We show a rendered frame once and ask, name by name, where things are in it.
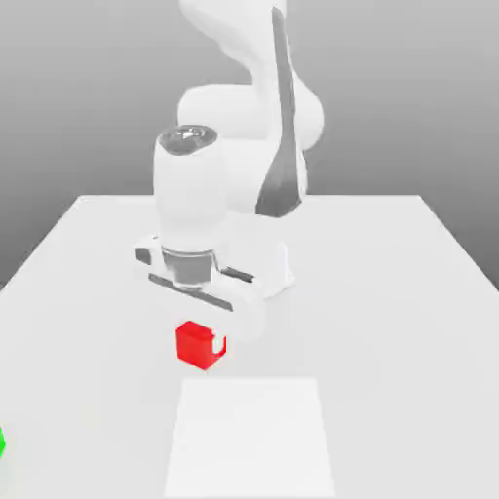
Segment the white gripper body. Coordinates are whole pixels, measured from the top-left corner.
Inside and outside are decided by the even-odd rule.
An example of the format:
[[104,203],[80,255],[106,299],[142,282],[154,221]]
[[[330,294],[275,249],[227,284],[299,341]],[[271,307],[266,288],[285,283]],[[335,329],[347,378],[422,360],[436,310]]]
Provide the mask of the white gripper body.
[[211,329],[216,336],[249,342],[266,327],[265,302],[256,283],[214,272],[200,288],[179,288],[163,276],[148,275],[166,292],[173,316]]

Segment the small red cube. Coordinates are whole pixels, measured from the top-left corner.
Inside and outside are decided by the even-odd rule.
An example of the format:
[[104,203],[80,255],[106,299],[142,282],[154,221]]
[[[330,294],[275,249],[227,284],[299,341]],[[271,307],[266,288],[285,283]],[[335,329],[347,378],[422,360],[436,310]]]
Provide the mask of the small red cube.
[[192,321],[181,324],[175,330],[177,357],[201,370],[208,370],[225,355],[227,349],[225,337],[224,349],[221,352],[212,350],[215,334],[219,333]]

